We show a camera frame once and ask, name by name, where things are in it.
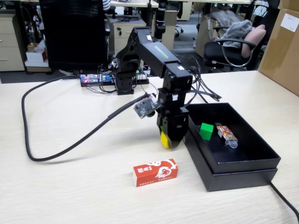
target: red snack package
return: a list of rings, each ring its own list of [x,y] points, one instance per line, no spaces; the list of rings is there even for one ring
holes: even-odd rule
[[[176,178],[178,166],[173,159],[133,167],[135,187]]]

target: black box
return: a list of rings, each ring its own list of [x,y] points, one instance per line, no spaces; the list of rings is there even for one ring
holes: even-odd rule
[[[269,184],[280,157],[230,104],[194,104],[187,109],[189,131],[184,142],[208,191]],[[203,140],[201,123],[228,126],[238,147],[225,145],[215,125],[210,141]]]

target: circuit board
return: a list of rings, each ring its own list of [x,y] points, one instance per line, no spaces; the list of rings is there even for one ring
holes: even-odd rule
[[[134,105],[134,110],[138,114],[138,116],[142,119],[158,109],[160,104],[158,103],[157,99],[154,95],[150,94],[149,97],[139,101],[137,104]]]

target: desk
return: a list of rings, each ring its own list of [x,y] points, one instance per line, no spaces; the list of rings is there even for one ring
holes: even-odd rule
[[[22,2],[39,2],[39,0],[21,0]],[[131,0],[130,2],[120,2],[111,0],[111,6],[124,6],[124,7],[147,7],[148,0]],[[158,8],[158,3],[151,1],[152,8]]]
[[[299,97],[257,71],[202,78],[281,156],[273,183],[298,209]],[[150,82],[162,87],[157,77]],[[25,149],[21,98],[37,84],[0,84],[1,224],[296,223],[270,186],[207,193],[183,142],[165,149],[157,117],[140,119],[132,108],[62,157],[32,162]],[[151,85],[144,88],[154,91]],[[134,95],[104,96],[78,81],[33,91],[26,99],[33,155],[67,148],[142,94],[138,86]],[[194,102],[203,103],[199,97]],[[134,187],[133,166],[169,158],[178,164],[176,179]]]
[[[192,0],[192,2],[247,5],[247,4],[251,4],[252,1],[250,1],[250,0]],[[260,1],[255,2],[255,5],[261,5],[261,4],[262,3]]]

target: black robotic arm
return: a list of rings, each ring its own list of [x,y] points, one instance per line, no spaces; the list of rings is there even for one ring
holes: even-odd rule
[[[161,42],[152,40],[149,27],[137,27],[116,56],[115,85],[119,91],[134,93],[133,77],[141,59],[164,79],[163,87],[158,89],[161,106],[157,109],[157,125],[164,146],[177,147],[188,130],[188,110],[184,103],[191,89],[192,75]]]

